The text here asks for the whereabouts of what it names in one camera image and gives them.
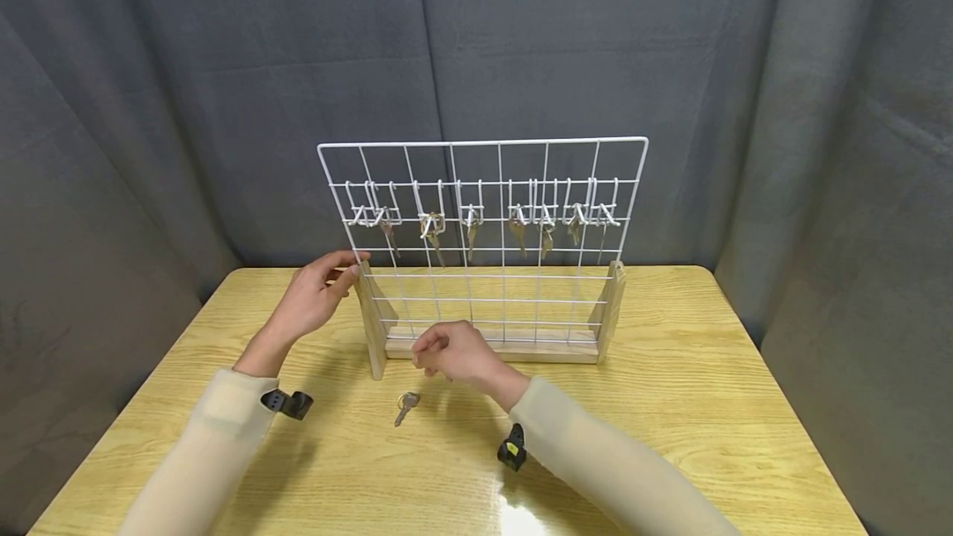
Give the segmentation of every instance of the wire grid rack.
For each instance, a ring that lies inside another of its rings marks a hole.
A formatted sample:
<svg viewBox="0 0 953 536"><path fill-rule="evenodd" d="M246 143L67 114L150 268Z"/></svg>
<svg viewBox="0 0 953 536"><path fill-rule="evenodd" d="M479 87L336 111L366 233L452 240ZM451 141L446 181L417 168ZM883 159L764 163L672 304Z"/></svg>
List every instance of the wire grid rack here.
<svg viewBox="0 0 953 536"><path fill-rule="evenodd" d="M581 315L606 304L647 151L644 136L318 146L388 340L468 318L504 344L596 340Z"/></svg>

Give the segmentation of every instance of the left hand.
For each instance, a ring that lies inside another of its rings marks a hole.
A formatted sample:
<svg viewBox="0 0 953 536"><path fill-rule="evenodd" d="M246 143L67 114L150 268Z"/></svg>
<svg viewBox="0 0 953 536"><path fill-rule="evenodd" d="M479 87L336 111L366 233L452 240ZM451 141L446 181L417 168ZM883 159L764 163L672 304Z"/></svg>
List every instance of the left hand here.
<svg viewBox="0 0 953 536"><path fill-rule="evenodd" d="M371 253L359 251L360 261ZM344 271L336 267L347 267ZM283 340L299 340L321 328L334 315L347 290L360 274L359 260L351 251L334 251L301 267L292 276L285 295L271 313L261 333Z"/></svg>

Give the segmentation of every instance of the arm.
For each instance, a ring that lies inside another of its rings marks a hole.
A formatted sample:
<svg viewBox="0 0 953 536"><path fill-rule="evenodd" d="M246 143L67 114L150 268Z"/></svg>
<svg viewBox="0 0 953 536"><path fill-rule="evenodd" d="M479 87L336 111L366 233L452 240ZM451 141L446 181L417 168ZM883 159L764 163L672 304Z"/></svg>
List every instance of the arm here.
<svg viewBox="0 0 953 536"><path fill-rule="evenodd" d="M121 536L197 536L212 528L275 417L261 397L278 386L278 371L295 342L324 325L347 296L356 263L351 252L338 251L295 272L236 365L208 384L180 440L132 504Z"/></svg>
<svg viewBox="0 0 953 536"><path fill-rule="evenodd" d="M545 379L506 365L470 323L439 323L412 349L432 377L463 380L522 425L526 450L621 528L646 536L739 532L677 469L645 444L589 415Z"/></svg>

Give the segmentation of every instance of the wooden stand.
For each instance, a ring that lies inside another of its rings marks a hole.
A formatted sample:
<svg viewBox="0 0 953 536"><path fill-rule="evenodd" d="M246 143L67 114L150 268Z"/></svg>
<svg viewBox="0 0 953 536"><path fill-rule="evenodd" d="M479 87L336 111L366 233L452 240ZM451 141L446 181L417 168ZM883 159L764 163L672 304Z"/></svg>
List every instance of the wooden stand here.
<svg viewBox="0 0 953 536"><path fill-rule="evenodd" d="M364 318L367 352L371 355L371 376L374 380L381 380L384 378L384 366L387 365L387 334L395 323L385 323L383 319L397 318L397 312L388 300L382 299L384 294L371 276L370 270L367 261L362 262L362 271L357 280L357 298L360 300L360 314Z"/></svg>
<svg viewBox="0 0 953 536"><path fill-rule="evenodd" d="M375 380L380 380L387 359L411 358L413 337L418 336L413 335L408 328L396 328L396 321L382 321L384 318L396 319L397 314L388 300L383 299L381 288L368 271L365 262L362 265L362 277L357 283L357 297L360 299L367 349L371 356L371 374ZM581 362L595 365L606 359L609 342L615 334L615 324L619 322L623 291L625 267L613 261L609 264L606 283L598 298L603 304L596 304L589 315L589 330L572 330L567 334L565 330L545 328L507 329L507 342L501 341L502 335L496 335L500 332L484 330L483 337L504 361Z"/></svg>

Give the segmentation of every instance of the wooden upright post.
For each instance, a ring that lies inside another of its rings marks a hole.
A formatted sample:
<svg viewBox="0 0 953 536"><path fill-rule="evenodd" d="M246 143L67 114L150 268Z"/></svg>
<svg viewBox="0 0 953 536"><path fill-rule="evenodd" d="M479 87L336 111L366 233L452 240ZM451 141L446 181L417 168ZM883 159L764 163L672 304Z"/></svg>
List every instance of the wooden upright post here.
<svg viewBox="0 0 953 536"><path fill-rule="evenodd" d="M622 308L622 293L625 292L625 266L621 261L612 261L609 264L609 274L606 285L602 286L599 300L604 304L597 304L589 315L589 325L596 334L598 359L600 363L606 359L609 342L615 335L615 324L619 322L619 312Z"/></svg>
<svg viewBox="0 0 953 536"><path fill-rule="evenodd" d="M384 365L387 365L387 334L393 328L397 312L384 299L384 293L371 275L367 261L360 266L360 278L357 279L357 298L360 300L360 313L364 319L364 333L367 336L367 351L371 356L371 377L381 380L384 377Z"/></svg>

